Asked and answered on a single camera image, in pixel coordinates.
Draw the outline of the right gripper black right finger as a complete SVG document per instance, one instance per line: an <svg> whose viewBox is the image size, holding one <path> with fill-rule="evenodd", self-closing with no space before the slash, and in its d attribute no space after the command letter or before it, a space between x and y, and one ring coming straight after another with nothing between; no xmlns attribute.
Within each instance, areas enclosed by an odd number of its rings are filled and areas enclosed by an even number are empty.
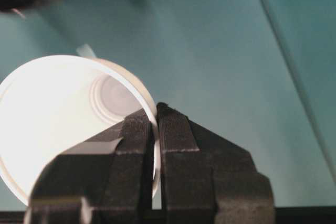
<svg viewBox="0 0 336 224"><path fill-rule="evenodd" d="M250 152L159 103L167 223L274 223L269 179Z"/></svg>

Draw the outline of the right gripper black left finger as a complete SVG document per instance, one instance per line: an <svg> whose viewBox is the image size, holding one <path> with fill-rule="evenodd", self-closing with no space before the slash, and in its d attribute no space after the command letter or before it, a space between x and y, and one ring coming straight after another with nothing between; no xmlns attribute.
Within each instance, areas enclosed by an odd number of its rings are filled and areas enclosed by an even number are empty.
<svg viewBox="0 0 336 224"><path fill-rule="evenodd" d="M144 110L56 156L25 223L138 223L152 205L154 136Z"/></svg>

